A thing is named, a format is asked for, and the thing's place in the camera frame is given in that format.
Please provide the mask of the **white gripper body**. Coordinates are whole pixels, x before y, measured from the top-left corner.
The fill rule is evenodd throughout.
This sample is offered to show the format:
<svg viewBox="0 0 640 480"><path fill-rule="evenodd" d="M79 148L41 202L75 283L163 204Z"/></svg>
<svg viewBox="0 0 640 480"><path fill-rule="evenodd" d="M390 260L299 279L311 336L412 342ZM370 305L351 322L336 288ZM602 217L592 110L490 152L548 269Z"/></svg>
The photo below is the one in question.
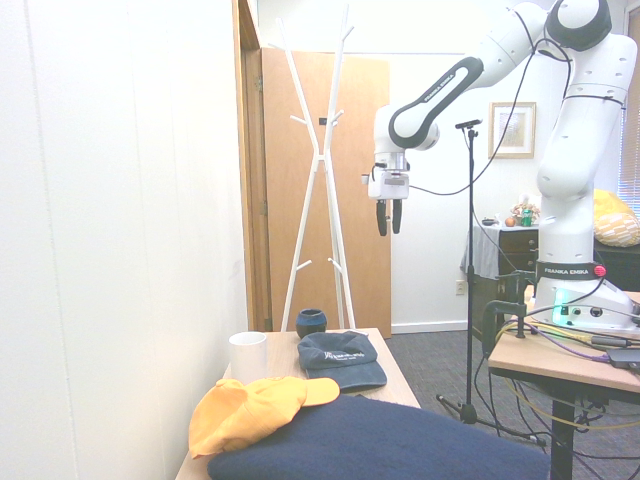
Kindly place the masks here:
<svg viewBox="0 0 640 480"><path fill-rule="evenodd" d="M369 175L368 196L375 200L407 199L409 196L408 173L374 167Z"/></svg>

